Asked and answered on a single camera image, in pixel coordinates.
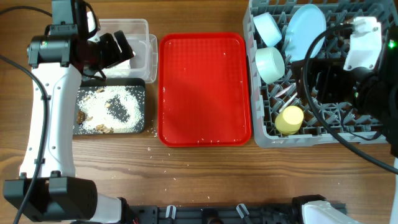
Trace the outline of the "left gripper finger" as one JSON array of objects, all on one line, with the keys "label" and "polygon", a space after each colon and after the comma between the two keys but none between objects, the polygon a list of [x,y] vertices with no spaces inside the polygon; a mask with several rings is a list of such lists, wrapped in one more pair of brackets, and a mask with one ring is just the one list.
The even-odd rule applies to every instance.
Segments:
[{"label": "left gripper finger", "polygon": [[117,40],[117,43],[121,49],[121,60],[130,60],[134,57],[134,51],[129,45],[126,36],[124,35],[124,32],[119,30],[114,33],[114,36]]},{"label": "left gripper finger", "polygon": [[99,48],[102,68],[111,68],[122,62],[119,45],[110,33],[105,33],[100,37]]}]

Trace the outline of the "white plastic spoon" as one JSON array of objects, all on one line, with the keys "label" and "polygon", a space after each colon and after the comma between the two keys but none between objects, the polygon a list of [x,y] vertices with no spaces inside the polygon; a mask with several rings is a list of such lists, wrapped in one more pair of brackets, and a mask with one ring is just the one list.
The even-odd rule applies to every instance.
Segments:
[{"label": "white plastic spoon", "polygon": [[286,107],[288,107],[288,106],[291,104],[291,102],[294,101],[294,99],[295,99],[296,97],[297,97],[297,93],[294,93],[294,94],[290,97],[290,99],[287,100],[287,101],[285,102],[285,104],[280,108],[279,112],[280,112],[280,113],[283,112],[283,110],[285,110]]}]

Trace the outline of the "mint green bowl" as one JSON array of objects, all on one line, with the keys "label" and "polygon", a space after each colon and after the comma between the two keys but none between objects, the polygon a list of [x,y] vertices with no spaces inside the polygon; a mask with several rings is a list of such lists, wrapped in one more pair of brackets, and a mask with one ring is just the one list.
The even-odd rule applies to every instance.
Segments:
[{"label": "mint green bowl", "polygon": [[266,84],[272,84],[285,74],[285,63],[275,47],[257,49],[255,54],[257,70]]}]

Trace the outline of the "small light blue bowl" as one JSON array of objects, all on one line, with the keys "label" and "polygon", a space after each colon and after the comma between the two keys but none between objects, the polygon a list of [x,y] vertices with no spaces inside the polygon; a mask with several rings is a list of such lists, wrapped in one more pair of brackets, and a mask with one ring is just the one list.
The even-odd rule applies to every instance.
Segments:
[{"label": "small light blue bowl", "polygon": [[270,13],[255,16],[253,21],[261,39],[268,47],[274,47],[282,40],[282,34]]}]

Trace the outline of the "white napkin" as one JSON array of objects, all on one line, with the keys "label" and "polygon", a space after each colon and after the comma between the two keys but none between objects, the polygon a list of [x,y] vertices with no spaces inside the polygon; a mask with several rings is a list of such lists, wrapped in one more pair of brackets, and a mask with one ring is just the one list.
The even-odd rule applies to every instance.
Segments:
[{"label": "white napkin", "polygon": [[110,78],[127,77],[131,72],[136,71],[136,67],[133,65],[133,61],[136,58],[136,53],[133,51],[133,57],[112,67],[105,68],[104,74]]}]

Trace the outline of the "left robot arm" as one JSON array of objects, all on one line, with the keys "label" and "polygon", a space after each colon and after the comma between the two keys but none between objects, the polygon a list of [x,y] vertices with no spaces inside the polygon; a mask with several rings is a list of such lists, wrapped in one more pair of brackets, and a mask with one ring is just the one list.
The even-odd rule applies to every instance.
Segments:
[{"label": "left robot arm", "polygon": [[32,222],[137,223],[122,197],[97,191],[75,175],[73,122],[83,77],[104,81],[103,70],[133,57],[122,31],[97,37],[93,8],[85,1],[53,1],[52,23],[27,48],[24,71],[34,87],[29,142],[16,180],[4,198]]}]

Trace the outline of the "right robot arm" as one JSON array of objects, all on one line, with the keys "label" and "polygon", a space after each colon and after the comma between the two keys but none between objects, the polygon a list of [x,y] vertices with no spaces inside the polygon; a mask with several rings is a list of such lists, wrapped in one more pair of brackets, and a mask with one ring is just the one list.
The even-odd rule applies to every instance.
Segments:
[{"label": "right robot arm", "polygon": [[397,77],[393,72],[397,65],[391,60],[397,58],[397,52],[383,48],[388,61],[379,69],[352,65],[343,68],[342,59],[312,59],[306,55],[303,60],[294,62],[292,68],[298,75],[298,95],[306,101],[314,117],[337,141],[357,156],[386,170],[397,174],[397,166],[390,166],[360,151],[347,140],[343,139],[321,116],[311,97],[312,89],[318,90],[317,100],[320,103],[336,103],[346,100],[351,103],[359,114],[370,115],[382,123],[375,134],[386,137],[391,145],[391,154],[397,156]]}]

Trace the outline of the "yellow plastic cup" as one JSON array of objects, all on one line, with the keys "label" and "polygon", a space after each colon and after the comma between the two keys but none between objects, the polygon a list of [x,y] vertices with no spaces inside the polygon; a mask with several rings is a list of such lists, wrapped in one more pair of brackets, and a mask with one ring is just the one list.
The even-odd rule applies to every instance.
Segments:
[{"label": "yellow plastic cup", "polygon": [[304,113],[298,106],[286,107],[275,119],[276,129],[284,135],[295,134],[303,123]]}]

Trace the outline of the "light blue plate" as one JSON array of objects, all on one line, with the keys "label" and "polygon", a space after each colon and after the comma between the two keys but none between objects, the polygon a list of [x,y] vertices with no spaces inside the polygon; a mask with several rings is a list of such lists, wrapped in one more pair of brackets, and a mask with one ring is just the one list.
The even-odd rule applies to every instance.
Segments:
[{"label": "light blue plate", "polygon": [[285,33],[286,56],[291,56],[290,63],[303,60],[312,42],[326,31],[324,13],[314,4],[300,7],[292,16]]}]

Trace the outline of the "white plastic fork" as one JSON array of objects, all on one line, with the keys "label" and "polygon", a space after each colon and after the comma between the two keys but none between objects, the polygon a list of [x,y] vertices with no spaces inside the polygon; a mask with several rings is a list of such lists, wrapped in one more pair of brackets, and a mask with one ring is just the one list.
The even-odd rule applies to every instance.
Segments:
[{"label": "white plastic fork", "polygon": [[296,84],[295,83],[293,83],[293,84],[291,84],[290,86],[288,86],[287,88],[284,88],[283,90],[281,90],[280,92],[278,92],[276,95],[275,95],[275,97],[276,98],[279,98],[279,97],[281,97],[282,95],[285,95],[286,93],[288,93],[290,90],[295,90],[295,87],[296,87]]}]

